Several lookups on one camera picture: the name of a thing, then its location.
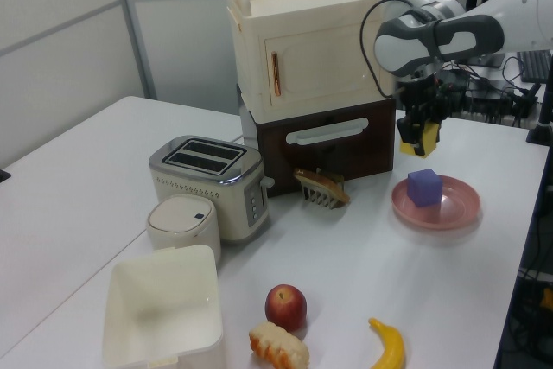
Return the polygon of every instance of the wall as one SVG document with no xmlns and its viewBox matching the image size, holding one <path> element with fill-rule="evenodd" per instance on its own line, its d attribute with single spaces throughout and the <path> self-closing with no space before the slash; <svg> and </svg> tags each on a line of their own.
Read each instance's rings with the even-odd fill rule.
<svg viewBox="0 0 553 369">
<path fill-rule="evenodd" d="M 226 0 L 128 0 L 158 99 L 238 114 Z"/>
<path fill-rule="evenodd" d="M 121 0 L 0 0 L 0 169 L 143 96 Z"/>
</svg>

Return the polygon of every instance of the brown drawer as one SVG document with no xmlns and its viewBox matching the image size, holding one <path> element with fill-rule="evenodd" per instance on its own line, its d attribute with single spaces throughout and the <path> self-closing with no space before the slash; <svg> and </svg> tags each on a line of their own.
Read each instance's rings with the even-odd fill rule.
<svg viewBox="0 0 553 369">
<path fill-rule="evenodd" d="M 295 168 L 314 172 L 324 169 L 346 180 L 393 168 L 393 99 L 266 124 L 255 124 L 243 103 L 240 107 L 245 144 L 259 149 L 265 174 L 275 180 L 275 186 L 268 189 L 269 197 L 300 190 L 292 175 Z M 368 126 L 359 134 L 304 145 L 287 142 L 289 133 L 358 119 L 368 120 Z"/>
</svg>

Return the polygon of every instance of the banana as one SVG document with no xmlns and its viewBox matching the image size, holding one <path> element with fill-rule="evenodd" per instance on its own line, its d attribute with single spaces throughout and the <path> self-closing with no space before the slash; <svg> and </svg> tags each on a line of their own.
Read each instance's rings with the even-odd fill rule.
<svg viewBox="0 0 553 369">
<path fill-rule="evenodd" d="M 369 324 L 376 330 L 384 343 L 384 352 L 371 369 L 401 369 L 405 362 L 404 340 L 399 330 L 386 326 L 377 319 L 369 319 Z"/>
</svg>

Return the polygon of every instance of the silver toaster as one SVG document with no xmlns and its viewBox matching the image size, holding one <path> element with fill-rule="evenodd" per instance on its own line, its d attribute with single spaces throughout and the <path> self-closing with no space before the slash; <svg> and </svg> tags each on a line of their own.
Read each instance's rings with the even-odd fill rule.
<svg viewBox="0 0 553 369">
<path fill-rule="evenodd" d="M 159 201 L 173 194 L 208 198 L 217 210 L 222 240 L 248 239 L 267 219 L 267 190 L 260 153 L 247 146 L 212 138 L 171 140 L 149 159 Z"/>
</svg>

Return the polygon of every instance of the cabinet door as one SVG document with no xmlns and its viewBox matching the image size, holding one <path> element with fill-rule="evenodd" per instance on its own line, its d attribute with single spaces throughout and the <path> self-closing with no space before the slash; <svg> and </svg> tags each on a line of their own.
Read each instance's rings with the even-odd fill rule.
<svg viewBox="0 0 553 369">
<path fill-rule="evenodd" d="M 376 22 L 365 26 L 365 51 L 379 75 L 372 53 Z M 265 40 L 270 104 L 298 105 L 313 99 L 340 99 L 376 91 L 359 45 L 359 25 Z"/>
</svg>

